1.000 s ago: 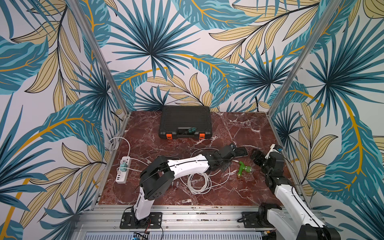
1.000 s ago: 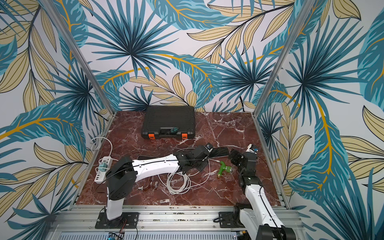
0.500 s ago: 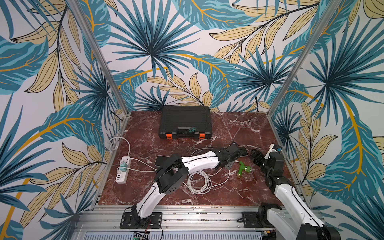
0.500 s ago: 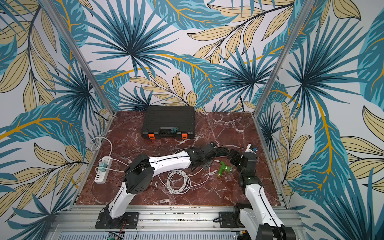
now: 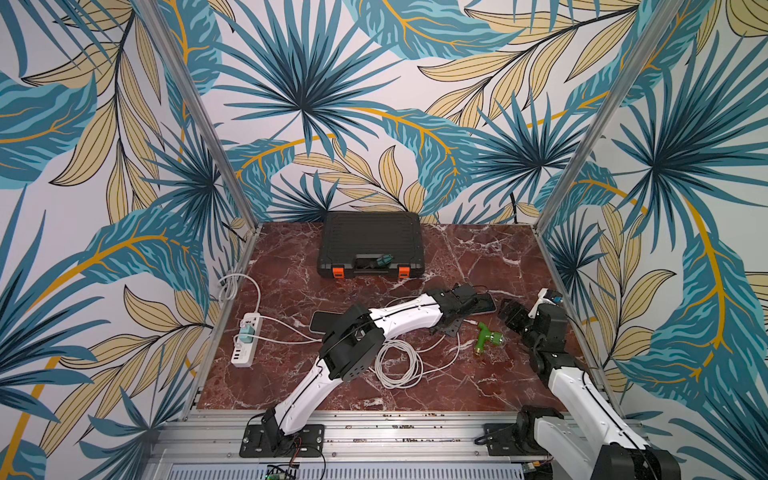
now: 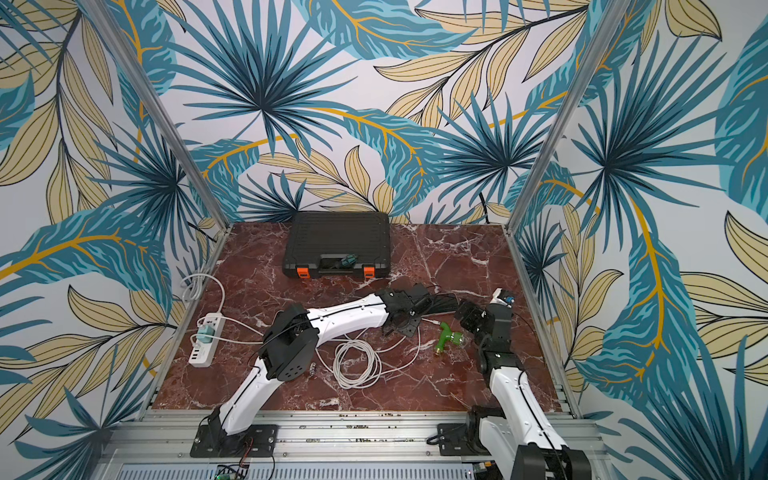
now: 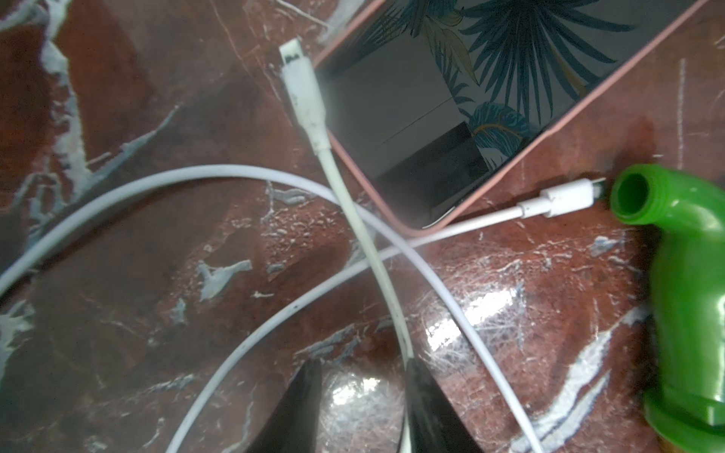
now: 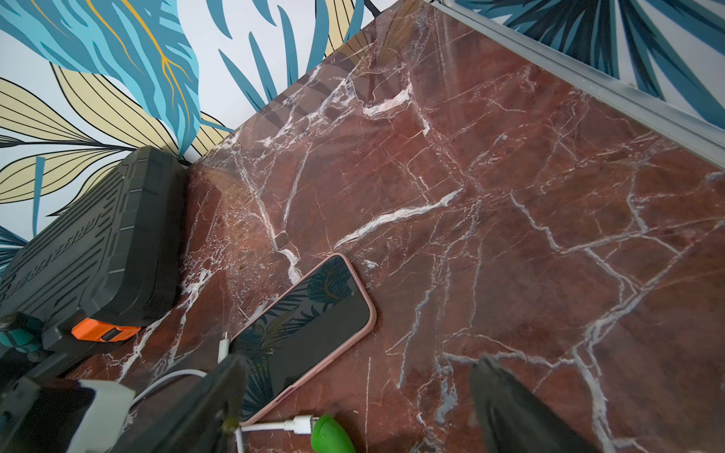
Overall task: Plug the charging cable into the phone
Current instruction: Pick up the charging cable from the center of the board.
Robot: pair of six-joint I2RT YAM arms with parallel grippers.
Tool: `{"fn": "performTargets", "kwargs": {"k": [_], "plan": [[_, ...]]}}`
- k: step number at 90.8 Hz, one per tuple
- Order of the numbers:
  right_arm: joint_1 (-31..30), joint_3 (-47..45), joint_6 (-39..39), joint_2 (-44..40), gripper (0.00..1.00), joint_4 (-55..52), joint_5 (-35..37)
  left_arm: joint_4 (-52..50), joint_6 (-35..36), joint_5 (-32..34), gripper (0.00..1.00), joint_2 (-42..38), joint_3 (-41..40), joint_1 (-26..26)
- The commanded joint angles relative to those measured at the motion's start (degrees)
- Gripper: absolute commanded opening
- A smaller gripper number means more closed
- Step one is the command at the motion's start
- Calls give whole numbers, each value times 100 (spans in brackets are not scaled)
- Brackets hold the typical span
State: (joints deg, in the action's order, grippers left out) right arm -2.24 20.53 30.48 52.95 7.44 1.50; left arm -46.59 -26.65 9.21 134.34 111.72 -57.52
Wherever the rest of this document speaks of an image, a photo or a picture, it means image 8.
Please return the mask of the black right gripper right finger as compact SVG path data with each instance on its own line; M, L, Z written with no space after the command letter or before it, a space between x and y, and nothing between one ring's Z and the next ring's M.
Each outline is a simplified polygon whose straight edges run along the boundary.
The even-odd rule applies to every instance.
M489 355L472 366L469 387L488 452L598 450Z

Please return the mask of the smartphone with pink case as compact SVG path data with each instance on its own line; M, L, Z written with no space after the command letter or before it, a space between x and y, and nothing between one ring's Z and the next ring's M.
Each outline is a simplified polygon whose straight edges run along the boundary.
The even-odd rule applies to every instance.
M335 253L320 262L230 342L247 358L244 426L370 334L377 310L351 261Z

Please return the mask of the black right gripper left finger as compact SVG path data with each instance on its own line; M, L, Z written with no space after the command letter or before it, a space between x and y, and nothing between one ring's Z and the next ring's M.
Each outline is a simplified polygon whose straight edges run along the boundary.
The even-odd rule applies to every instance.
M115 452L228 452L241 421L247 357L233 353L187 396Z

